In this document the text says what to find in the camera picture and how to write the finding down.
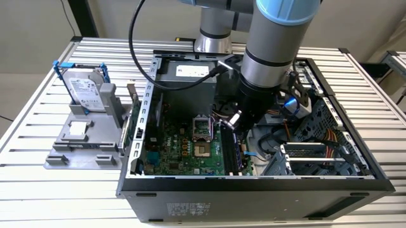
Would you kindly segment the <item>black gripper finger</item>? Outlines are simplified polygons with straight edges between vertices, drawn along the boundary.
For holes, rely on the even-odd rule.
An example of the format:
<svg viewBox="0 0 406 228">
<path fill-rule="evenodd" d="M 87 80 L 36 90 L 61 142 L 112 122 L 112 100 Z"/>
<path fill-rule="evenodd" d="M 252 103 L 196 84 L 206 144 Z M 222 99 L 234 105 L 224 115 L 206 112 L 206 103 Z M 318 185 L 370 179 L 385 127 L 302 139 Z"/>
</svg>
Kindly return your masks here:
<svg viewBox="0 0 406 228">
<path fill-rule="evenodd" d="M 239 110 L 224 120 L 224 124 L 234 132 L 246 132 L 254 126 L 252 115 Z"/>
</svg>

